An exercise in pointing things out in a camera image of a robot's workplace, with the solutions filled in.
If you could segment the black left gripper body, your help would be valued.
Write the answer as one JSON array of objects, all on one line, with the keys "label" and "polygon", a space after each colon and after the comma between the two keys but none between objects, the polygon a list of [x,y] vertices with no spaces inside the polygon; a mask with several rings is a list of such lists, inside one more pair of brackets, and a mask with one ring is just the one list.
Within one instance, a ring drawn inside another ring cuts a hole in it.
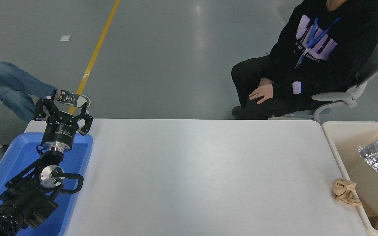
[{"label": "black left gripper body", "polygon": [[79,129],[78,121],[82,119],[82,115],[73,116],[63,111],[49,111],[41,145],[50,146],[54,143],[62,143],[72,146]]}]

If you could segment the person's hand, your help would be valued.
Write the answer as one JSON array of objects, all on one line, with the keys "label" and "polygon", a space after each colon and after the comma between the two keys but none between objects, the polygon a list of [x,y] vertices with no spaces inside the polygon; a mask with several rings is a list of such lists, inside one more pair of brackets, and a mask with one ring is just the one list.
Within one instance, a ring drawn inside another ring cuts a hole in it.
[{"label": "person's hand", "polygon": [[249,100],[259,99],[256,103],[259,105],[268,99],[274,97],[273,95],[273,81],[268,78],[262,78],[257,89],[249,95]]}]

